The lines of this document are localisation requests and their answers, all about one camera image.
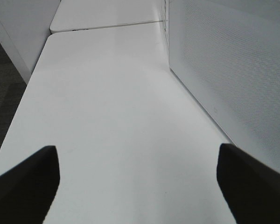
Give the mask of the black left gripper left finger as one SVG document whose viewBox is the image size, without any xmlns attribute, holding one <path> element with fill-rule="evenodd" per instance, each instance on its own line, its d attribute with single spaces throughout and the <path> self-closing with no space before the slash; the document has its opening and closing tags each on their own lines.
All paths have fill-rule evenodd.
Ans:
<svg viewBox="0 0 280 224">
<path fill-rule="evenodd" d="M 60 183 L 57 149 L 45 146 L 0 175 L 0 224 L 41 224 Z"/>
</svg>

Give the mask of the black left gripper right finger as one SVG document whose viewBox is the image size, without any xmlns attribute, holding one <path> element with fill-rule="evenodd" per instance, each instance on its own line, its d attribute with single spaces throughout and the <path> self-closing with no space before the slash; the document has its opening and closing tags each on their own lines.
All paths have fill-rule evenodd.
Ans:
<svg viewBox="0 0 280 224">
<path fill-rule="evenodd" d="M 217 182 L 238 224 L 280 224 L 280 173 L 223 143 Z"/>
</svg>

